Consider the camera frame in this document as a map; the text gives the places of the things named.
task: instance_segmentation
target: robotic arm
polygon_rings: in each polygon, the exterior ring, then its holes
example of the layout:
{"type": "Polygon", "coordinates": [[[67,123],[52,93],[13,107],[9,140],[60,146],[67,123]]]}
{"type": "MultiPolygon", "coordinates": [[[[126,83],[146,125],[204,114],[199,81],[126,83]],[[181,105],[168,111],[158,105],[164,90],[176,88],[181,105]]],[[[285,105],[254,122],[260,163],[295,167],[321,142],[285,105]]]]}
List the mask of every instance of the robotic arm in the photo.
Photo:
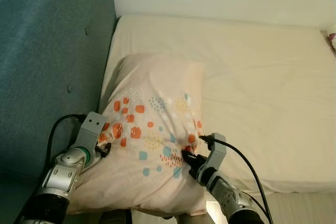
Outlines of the robotic arm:
{"type": "Polygon", "coordinates": [[[78,176],[92,167],[111,149],[107,144],[98,148],[97,139],[106,122],[100,114],[90,112],[81,125],[75,144],[56,157],[37,193],[28,201],[20,224],[61,224],[78,176]]]}
{"type": "MultiPolygon", "coordinates": [[[[213,133],[204,139],[216,139],[225,142],[225,137],[213,133]]],[[[232,187],[218,171],[226,155],[226,146],[208,141],[211,151],[208,158],[182,151],[184,160],[191,166],[189,174],[219,202],[229,224],[264,224],[255,211],[255,203],[250,196],[232,187]]]]}
{"type": "MultiPolygon", "coordinates": [[[[54,166],[47,172],[43,183],[28,200],[23,209],[24,220],[20,224],[61,224],[65,218],[73,190],[81,172],[106,157],[111,144],[97,146],[106,118],[90,112],[84,120],[75,144],[56,157],[54,166]]],[[[213,133],[200,137],[208,143],[208,158],[182,151],[184,160],[190,164],[190,175],[215,197],[229,224],[264,224],[254,210],[254,202],[247,194],[232,187],[218,171],[226,155],[226,146],[211,141],[225,142],[224,136],[213,133]]]]}

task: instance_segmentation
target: white bed sheet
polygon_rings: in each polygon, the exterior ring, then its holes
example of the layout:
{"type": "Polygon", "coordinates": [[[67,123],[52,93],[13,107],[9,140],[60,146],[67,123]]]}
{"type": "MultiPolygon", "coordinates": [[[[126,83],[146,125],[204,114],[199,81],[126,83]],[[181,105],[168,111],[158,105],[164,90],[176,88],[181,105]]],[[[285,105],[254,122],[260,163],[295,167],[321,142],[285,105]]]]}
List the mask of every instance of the white bed sheet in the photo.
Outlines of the white bed sheet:
{"type": "MultiPolygon", "coordinates": [[[[113,35],[100,109],[126,55],[170,52],[205,66],[204,133],[219,132],[252,162],[264,187],[334,191],[335,57],[318,30],[160,16],[123,16],[113,35]]],[[[201,153],[207,155],[203,145],[201,153]]],[[[220,169],[256,190],[232,151],[220,169]]]]}

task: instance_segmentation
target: black wire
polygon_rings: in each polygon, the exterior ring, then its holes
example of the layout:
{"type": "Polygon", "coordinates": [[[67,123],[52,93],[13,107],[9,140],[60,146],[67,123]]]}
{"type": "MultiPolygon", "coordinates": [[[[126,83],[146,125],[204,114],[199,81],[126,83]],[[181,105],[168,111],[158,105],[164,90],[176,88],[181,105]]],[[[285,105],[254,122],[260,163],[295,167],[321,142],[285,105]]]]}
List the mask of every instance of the black wire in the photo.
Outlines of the black wire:
{"type": "Polygon", "coordinates": [[[241,156],[241,158],[245,161],[245,163],[248,165],[248,167],[250,168],[251,172],[253,173],[253,176],[254,176],[254,179],[256,180],[256,183],[258,185],[258,188],[259,188],[259,191],[260,191],[260,194],[261,194],[261,198],[262,198],[262,201],[264,203],[264,206],[265,206],[265,211],[267,213],[267,218],[268,218],[268,221],[270,224],[273,224],[273,220],[272,220],[272,216],[271,216],[271,213],[270,213],[270,210],[269,210],[269,207],[268,207],[268,204],[267,204],[267,199],[266,199],[266,196],[265,196],[265,193],[264,193],[264,190],[262,189],[263,187],[261,186],[261,183],[260,183],[260,180],[258,178],[258,175],[256,173],[256,171],[254,170],[252,164],[249,162],[249,160],[244,156],[243,153],[241,153],[240,150],[238,150],[236,147],[234,147],[233,145],[230,145],[226,142],[223,142],[221,140],[218,140],[218,139],[215,139],[215,138],[212,138],[212,137],[209,137],[209,136],[200,136],[201,139],[207,139],[209,142],[210,141],[213,141],[213,142],[217,142],[219,144],[223,144],[231,149],[233,149],[236,153],[238,153],[239,156],[241,156]]]}
{"type": "Polygon", "coordinates": [[[46,154],[46,159],[45,159],[45,164],[44,164],[44,168],[43,168],[43,172],[42,172],[42,176],[45,175],[45,172],[49,170],[50,168],[50,159],[51,159],[51,149],[52,149],[52,140],[54,138],[54,133],[55,133],[55,130],[57,128],[57,126],[59,125],[59,123],[61,121],[63,121],[64,119],[67,119],[67,118],[77,118],[79,121],[84,121],[84,120],[81,120],[82,119],[82,116],[85,116],[85,115],[81,115],[81,114],[69,114],[69,115],[65,115],[65,116],[62,116],[61,118],[59,118],[53,125],[51,131],[50,131],[50,134],[49,134],[49,139],[48,139],[48,145],[47,145],[47,154],[46,154]]]}
{"type": "Polygon", "coordinates": [[[30,195],[30,197],[28,198],[28,200],[26,201],[25,205],[23,206],[23,208],[21,209],[20,213],[18,214],[18,216],[16,217],[14,224],[18,224],[19,221],[21,221],[21,218],[23,216],[23,212],[28,204],[28,202],[35,196],[35,194],[37,193],[37,190],[40,187],[40,184],[43,182],[42,180],[44,179],[44,177],[46,176],[46,172],[49,170],[50,168],[50,159],[51,159],[51,148],[52,148],[52,140],[54,138],[54,133],[55,130],[57,128],[57,126],[59,125],[59,123],[61,121],[63,121],[64,119],[67,118],[77,118],[79,122],[84,122],[86,115],[84,114],[69,114],[69,115],[65,115],[62,116],[61,118],[59,118],[53,125],[53,127],[51,128],[50,134],[49,134],[49,139],[48,139],[48,145],[47,145],[47,152],[46,152],[46,159],[45,159],[45,163],[44,163],[44,167],[42,170],[41,175],[39,176],[38,179],[38,184],[37,187],[34,189],[33,193],[30,195]]]}
{"type": "Polygon", "coordinates": [[[258,207],[263,211],[264,215],[268,219],[268,214],[267,214],[266,210],[262,207],[262,205],[254,197],[252,197],[250,194],[248,194],[244,191],[242,191],[242,193],[248,195],[258,205],[258,207]]]}

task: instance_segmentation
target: teal upholstered headboard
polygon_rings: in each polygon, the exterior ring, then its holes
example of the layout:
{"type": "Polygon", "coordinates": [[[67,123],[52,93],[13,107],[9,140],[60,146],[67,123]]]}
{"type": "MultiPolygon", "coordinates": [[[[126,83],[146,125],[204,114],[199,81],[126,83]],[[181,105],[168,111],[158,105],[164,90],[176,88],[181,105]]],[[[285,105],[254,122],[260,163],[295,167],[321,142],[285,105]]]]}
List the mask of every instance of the teal upholstered headboard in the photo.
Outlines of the teal upholstered headboard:
{"type": "MultiPolygon", "coordinates": [[[[20,190],[20,181],[34,184],[60,116],[97,109],[115,24],[113,0],[0,1],[2,197],[11,200],[8,188],[17,190],[15,183],[20,190]]],[[[55,153],[67,145],[73,128],[71,121],[60,124],[55,153]]],[[[13,196],[18,209],[26,194],[13,196]]],[[[13,217],[9,207],[0,205],[1,220],[13,217]]]]}

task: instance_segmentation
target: patterned pillowcase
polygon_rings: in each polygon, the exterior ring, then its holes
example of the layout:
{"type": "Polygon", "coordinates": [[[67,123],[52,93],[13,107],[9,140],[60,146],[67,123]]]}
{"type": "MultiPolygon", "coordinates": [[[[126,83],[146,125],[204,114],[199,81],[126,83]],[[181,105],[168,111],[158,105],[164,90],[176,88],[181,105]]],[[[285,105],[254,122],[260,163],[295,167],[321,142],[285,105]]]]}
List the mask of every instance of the patterned pillowcase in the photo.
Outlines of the patterned pillowcase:
{"type": "Polygon", "coordinates": [[[135,208],[159,216],[203,213],[203,189],[181,150],[201,134],[200,63],[165,55],[122,59],[99,144],[112,151],[81,175],[70,212],[135,208]]]}

